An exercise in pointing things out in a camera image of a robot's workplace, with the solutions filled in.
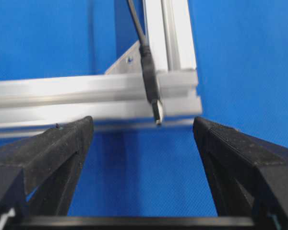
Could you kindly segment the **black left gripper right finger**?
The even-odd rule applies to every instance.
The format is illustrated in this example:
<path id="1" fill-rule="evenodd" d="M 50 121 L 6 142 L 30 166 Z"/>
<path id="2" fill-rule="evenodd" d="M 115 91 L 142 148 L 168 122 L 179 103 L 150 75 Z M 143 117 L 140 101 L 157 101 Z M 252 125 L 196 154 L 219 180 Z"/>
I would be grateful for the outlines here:
<path id="1" fill-rule="evenodd" d="M 288 148 L 199 116 L 193 135 L 217 214 L 288 230 Z"/>

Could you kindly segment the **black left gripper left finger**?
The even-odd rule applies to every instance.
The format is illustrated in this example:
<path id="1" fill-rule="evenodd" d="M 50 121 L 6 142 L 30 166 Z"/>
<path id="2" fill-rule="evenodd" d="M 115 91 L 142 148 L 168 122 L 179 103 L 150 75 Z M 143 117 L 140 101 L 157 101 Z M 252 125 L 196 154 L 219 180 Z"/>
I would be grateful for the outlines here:
<path id="1" fill-rule="evenodd" d="M 93 133 L 87 116 L 0 147 L 0 229 L 9 214 L 67 215 Z"/>

